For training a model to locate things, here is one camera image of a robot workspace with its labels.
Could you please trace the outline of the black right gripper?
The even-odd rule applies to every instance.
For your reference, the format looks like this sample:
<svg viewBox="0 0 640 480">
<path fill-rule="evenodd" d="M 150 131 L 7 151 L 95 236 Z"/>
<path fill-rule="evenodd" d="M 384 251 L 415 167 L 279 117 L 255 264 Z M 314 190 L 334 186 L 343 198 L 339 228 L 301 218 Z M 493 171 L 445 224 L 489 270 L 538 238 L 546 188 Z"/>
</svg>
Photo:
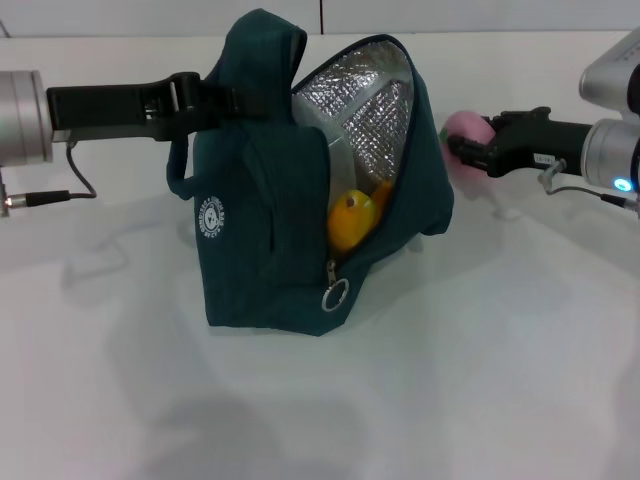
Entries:
<svg viewBox="0 0 640 480">
<path fill-rule="evenodd" d="M 544 170 L 562 159 L 563 173 L 581 175 L 581 154 L 591 124 L 554 121 L 549 107 L 530 111 L 505 111 L 482 119 L 496 133 L 487 145 L 460 135 L 449 136 L 446 146 L 459 163 L 475 169 L 487 169 L 492 178 L 514 170 Z"/>
</svg>

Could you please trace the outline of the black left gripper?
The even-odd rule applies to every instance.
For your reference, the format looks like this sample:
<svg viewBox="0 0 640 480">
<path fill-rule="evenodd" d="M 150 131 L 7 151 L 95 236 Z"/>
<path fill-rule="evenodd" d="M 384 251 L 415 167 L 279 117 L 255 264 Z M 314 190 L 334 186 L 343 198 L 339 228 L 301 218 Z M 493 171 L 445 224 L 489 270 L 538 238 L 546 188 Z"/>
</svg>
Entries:
<svg viewBox="0 0 640 480">
<path fill-rule="evenodd" d="M 186 135 L 201 95 L 201 110 L 214 123 L 228 120 L 290 120 L 290 92 L 201 83 L 195 72 L 141 84 L 51 87 L 46 90 L 56 134 L 70 141 L 151 138 L 172 141 Z"/>
</svg>

